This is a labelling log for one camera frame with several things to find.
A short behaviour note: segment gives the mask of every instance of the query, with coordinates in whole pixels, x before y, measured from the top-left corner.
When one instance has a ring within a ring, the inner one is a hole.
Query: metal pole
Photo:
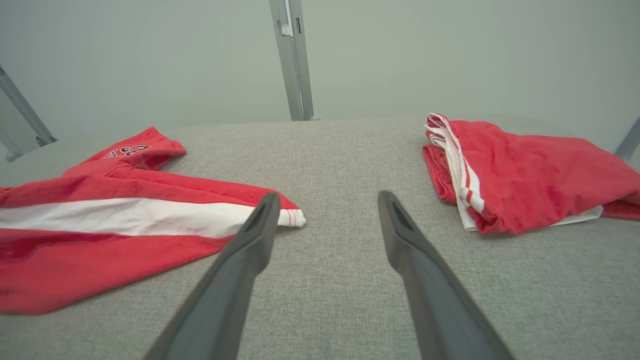
[[[9,75],[4,71],[2,66],[0,66],[0,89],[4,91],[6,96],[13,103],[15,108],[18,109],[18,112],[22,117],[24,117],[24,120],[27,121],[38,137],[42,138],[42,142],[38,141],[40,146],[57,141],[49,129],[47,129],[47,127],[42,123],[42,120],[40,120],[35,111],[33,111],[33,108],[31,108],[27,99],[25,99],[20,93],[20,90],[15,87],[15,84],[11,78],[9,78]]]

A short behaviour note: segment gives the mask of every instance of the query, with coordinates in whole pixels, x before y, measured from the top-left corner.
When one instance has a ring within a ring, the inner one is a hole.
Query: sleeve
[[[62,176],[104,176],[116,168],[159,170],[172,157],[185,155],[182,145],[162,135],[154,127],[115,143],[82,163],[68,169]]]

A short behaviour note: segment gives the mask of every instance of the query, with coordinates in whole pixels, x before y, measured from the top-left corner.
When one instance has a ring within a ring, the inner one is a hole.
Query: gray fabric surface
[[[506,131],[566,135],[539,120],[492,119]],[[165,171],[274,188],[305,212],[304,228],[279,229],[255,283],[239,358],[419,358],[402,280],[383,247],[380,190],[399,197],[517,358],[636,358],[640,223],[597,219],[520,236],[465,233],[429,179],[422,123],[159,129],[188,151]],[[58,176],[123,137],[49,145],[12,164],[0,184]],[[47,315],[0,315],[2,357],[141,358],[213,260]]]

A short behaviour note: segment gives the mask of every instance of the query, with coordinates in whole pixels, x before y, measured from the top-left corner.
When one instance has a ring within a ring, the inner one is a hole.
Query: metal frame
[[[292,121],[314,116],[301,0],[269,0]]]
[[[638,145],[640,145],[640,117],[620,143],[618,150],[616,150],[616,155],[628,164],[631,164],[631,157],[633,157],[634,152],[636,152]]]
[[[47,145],[48,143],[52,143],[57,141],[55,137],[51,134],[49,129],[42,123],[40,117],[33,111],[33,108],[27,102],[27,99],[22,96],[20,90],[15,86],[9,75],[4,71],[2,66],[0,65],[0,89],[4,91],[9,100],[13,103],[18,112],[24,117],[24,120],[31,126],[33,131],[35,131],[37,137],[34,141],[37,141],[40,146]]]

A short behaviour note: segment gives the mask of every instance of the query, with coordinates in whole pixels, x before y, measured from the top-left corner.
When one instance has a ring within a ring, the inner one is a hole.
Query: white wall
[[[302,0],[323,119],[501,113],[609,151],[640,116],[639,0]]]
[[[60,140],[291,121],[266,0],[0,0],[0,63]]]

